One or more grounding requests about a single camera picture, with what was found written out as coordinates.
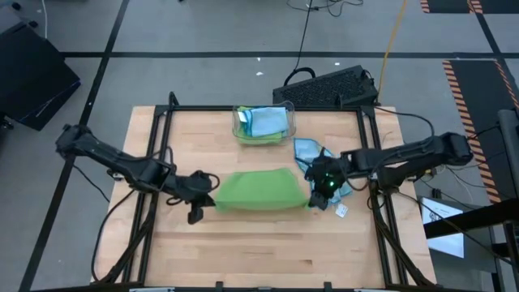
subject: plastic container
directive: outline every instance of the plastic container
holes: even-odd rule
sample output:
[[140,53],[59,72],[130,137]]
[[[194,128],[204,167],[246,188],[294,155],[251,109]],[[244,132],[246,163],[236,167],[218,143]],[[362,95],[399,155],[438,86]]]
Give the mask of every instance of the plastic container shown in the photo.
[[[246,123],[240,119],[240,112],[244,110],[252,110],[259,108],[282,107],[286,110],[287,130],[272,135],[264,135],[259,137],[252,137],[246,134]],[[265,144],[280,144],[289,140],[295,135],[295,110],[294,104],[290,101],[283,101],[280,104],[267,106],[245,106],[235,105],[233,107],[233,135],[241,144],[247,145],[265,145]]]

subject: light blue towel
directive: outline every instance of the light blue towel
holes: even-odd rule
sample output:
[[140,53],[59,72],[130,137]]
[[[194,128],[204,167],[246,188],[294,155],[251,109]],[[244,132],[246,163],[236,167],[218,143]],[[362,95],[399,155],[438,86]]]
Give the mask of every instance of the light blue towel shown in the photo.
[[246,133],[250,137],[276,134],[289,129],[286,108],[264,107],[244,110]]
[[[294,155],[297,158],[308,162],[309,164],[311,164],[314,161],[314,158],[319,156],[321,148],[322,146],[313,139],[294,139]],[[324,150],[324,155],[326,155],[327,157],[333,157],[333,153],[331,153],[327,149]],[[296,163],[299,165],[299,168],[303,171],[303,173],[307,172],[308,165],[297,160]],[[314,189],[314,185],[315,184],[313,182],[310,184],[312,190]],[[347,183],[345,183],[342,185],[341,188],[339,188],[333,193],[333,198],[328,200],[328,206],[340,203],[341,198],[349,194],[351,194],[351,187],[348,186]]]

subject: green towel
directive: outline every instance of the green towel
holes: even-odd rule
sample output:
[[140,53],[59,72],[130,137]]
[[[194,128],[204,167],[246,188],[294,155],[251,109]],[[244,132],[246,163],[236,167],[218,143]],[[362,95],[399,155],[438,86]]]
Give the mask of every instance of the green towel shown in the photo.
[[308,198],[294,174],[282,168],[232,174],[221,184],[215,203],[218,211],[279,210],[304,207]]
[[[251,107],[240,106],[238,111],[250,110]],[[283,133],[279,132],[276,134],[265,135],[261,137],[250,137],[245,133],[245,124],[244,122],[240,122],[240,128],[238,129],[238,133],[236,136],[238,137],[238,141],[241,144],[250,144],[250,145],[261,145],[261,144],[270,144],[270,143],[279,143],[283,139]]]

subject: gray floor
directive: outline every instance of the gray floor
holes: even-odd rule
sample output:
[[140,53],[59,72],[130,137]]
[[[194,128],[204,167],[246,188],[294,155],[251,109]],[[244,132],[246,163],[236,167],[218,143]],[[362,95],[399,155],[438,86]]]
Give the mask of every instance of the gray floor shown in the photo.
[[[43,24],[41,2],[20,1],[23,14]],[[122,0],[47,0],[49,40],[63,52],[102,52]],[[323,4],[324,0],[315,0]],[[326,12],[310,18],[305,51],[384,52],[401,1],[365,0],[361,7],[345,6],[342,17]],[[293,0],[304,6],[304,1]],[[519,51],[516,28],[519,15],[485,15],[504,52]],[[116,40],[116,52],[223,52],[296,51],[305,13],[282,0],[130,0]],[[37,31],[43,32],[41,25]],[[418,1],[410,1],[393,46],[395,52],[491,52],[475,15],[424,14]],[[82,86],[41,132],[17,126],[0,140],[0,290],[17,290],[41,223],[54,193],[63,160],[54,141],[65,123],[77,123],[99,58],[68,58],[66,63],[82,79]],[[122,147],[135,105],[164,104],[175,91],[184,105],[265,105],[272,89],[282,85],[295,58],[111,58],[88,125],[100,139]],[[303,58],[318,75],[361,64],[378,80],[381,58]],[[507,60],[519,78],[519,60]],[[463,127],[441,59],[388,60],[384,105],[421,114],[437,133]],[[405,141],[427,136],[427,125],[400,118]],[[86,159],[76,162],[107,194],[113,182],[103,167]],[[461,173],[481,184],[478,171]],[[489,204],[485,191],[468,186],[448,171],[430,184],[462,202]],[[421,183],[417,193],[428,195]],[[45,249],[33,289],[86,285],[89,262],[106,202],[75,171],[66,187],[58,217]],[[487,274],[470,265],[452,266],[433,255],[441,284],[452,288],[491,290]]]

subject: wooden table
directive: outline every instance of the wooden table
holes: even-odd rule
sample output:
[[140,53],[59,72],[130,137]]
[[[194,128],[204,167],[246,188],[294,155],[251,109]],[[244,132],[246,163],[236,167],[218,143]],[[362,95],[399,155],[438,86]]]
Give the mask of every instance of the wooden table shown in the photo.
[[[153,111],[152,106],[133,109],[125,152],[145,155]],[[310,194],[290,141],[283,146],[242,146],[231,132],[231,121],[230,111],[174,112],[169,145],[178,173],[203,170],[225,180],[237,171],[288,167]],[[297,137],[317,140],[335,154],[361,148],[354,113],[297,112],[296,121]],[[402,144],[395,115],[378,111],[377,124],[383,148]],[[363,179],[354,181],[359,186],[363,183]],[[125,182],[116,182],[109,207],[128,191]],[[415,196],[410,182],[405,182],[401,191]],[[333,208],[230,213],[205,208],[204,219],[188,225],[189,206],[170,207],[165,204],[169,196],[160,194],[145,285],[214,287],[216,281],[223,281],[226,287],[320,288],[324,281],[331,281],[334,288],[384,287],[367,196],[365,190],[345,197],[342,202],[349,211],[344,218]],[[128,244],[136,198],[133,195],[106,223],[96,263],[99,276],[108,272]],[[401,245],[423,274],[435,281],[418,206],[399,195],[393,196],[393,206]],[[387,246],[392,279],[398,283],[393,253]],[[139,263],[140,251],[135,259]],[[134,264],[133,278],[138,266]]]

